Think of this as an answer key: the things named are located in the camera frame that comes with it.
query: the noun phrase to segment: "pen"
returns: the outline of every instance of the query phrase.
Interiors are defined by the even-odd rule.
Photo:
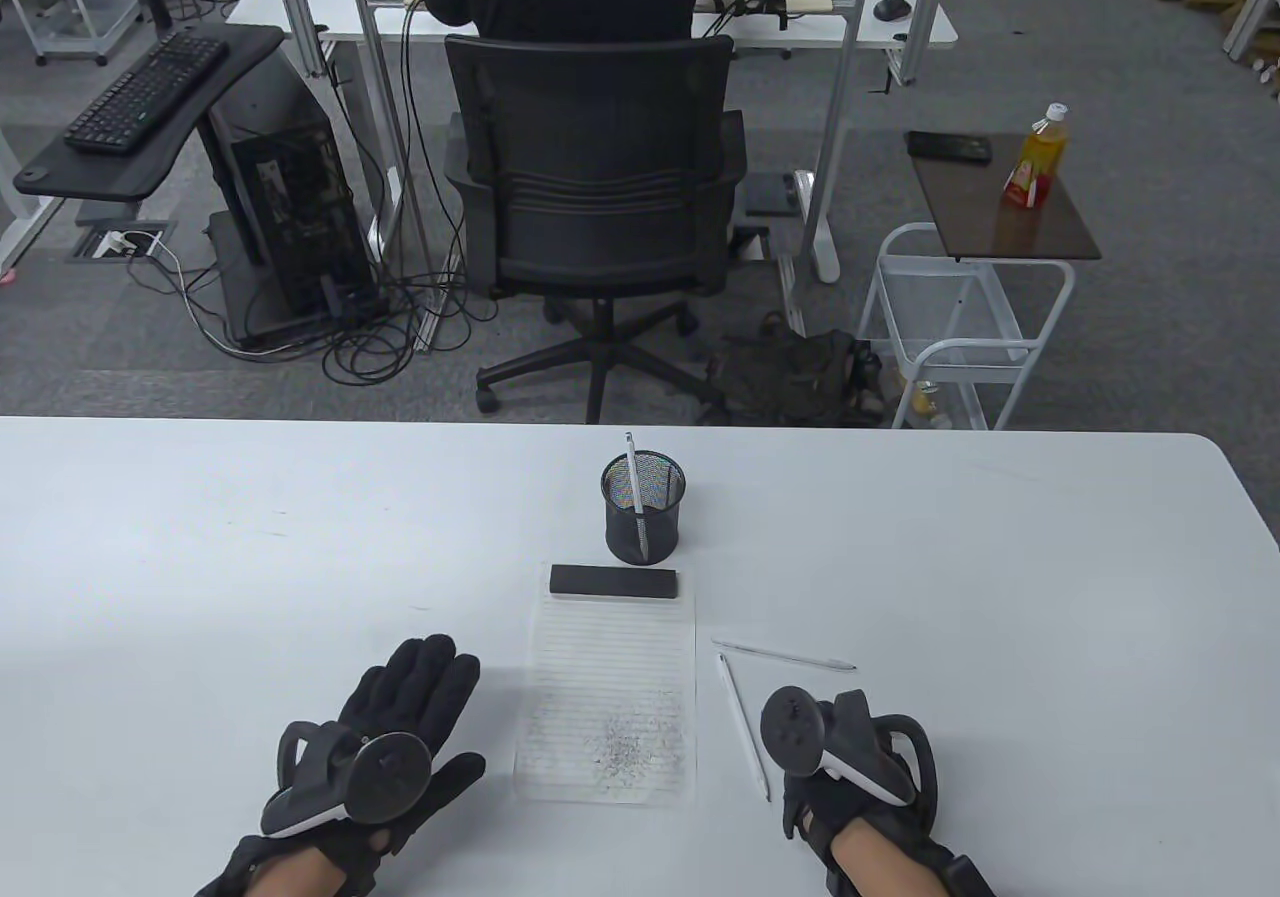
[[[773,658],[774,660],[791,660],[792,664],[809,664],[810,667],[823,667],[828,671],[840,671],[841,673],[851,673],[858,669],[856,665],[850,664],[847,660],[835,660],[828,658],[806,658],[801,654],[790,654],[785,650],[771,650],[768,647],[754,647],[748,644],[735,644],[730,640],[716,640],[712,637],[712,644],[717,647],[724,647],[727,650],[736,650],[741,654],[755,654],[755,656]]]
[[[733,711],[733,724],[736,724],[737,736],[742,741],[742,752],[746,754],[746,763],[755,775],[755,783],[760,787],[760,793],[764,795],[764,800],[768,802],[772,800],[769,797],[769,781],[764,775],[760,755],[755,750],[755,741],[751,738],[751,728],[746,723],[746,711],[742,710],[742,699],[737,694],[737,685],[733,683],[733,672],[728,667],[728,658],[723,654],[717,654],[717,667],[719,668],[721,682],[728,692],[730,709]]]
[[[640,496],[640,471],[636,467],[636,441],[627,431],[627,472],[631,475],[631,509],[636,512],[636,534],[640,537],[640,558],[649,563],[649,535],[644,528],[644,498]]]

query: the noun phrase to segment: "keyboard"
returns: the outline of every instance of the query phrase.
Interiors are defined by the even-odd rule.
[[[228,52],[225,41],[174,29],[92,101],[63,141],[88,154],[131,154]]]

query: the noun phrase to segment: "black bag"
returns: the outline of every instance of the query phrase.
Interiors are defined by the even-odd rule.
[[[707,366],[732,424],[876,427],[884,417],[881,361],[842,330],[803,338],[772,312],[759,337],[726,338]]]

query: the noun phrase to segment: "mesh pen holder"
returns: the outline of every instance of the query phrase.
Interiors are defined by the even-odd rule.
[[[613,458],[600,475],[604,494],[604,543],[627,564],[655,564],[680,543],[680,500],[685,472],[667,454],[636,450],[640,505],[635,512],[627,456]]]

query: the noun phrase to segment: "lined notepad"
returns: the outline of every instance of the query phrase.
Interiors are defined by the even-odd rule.
[[[673,806],[694,790],[694,607],[553,596],[547,576],[516,745],[531,800]]]

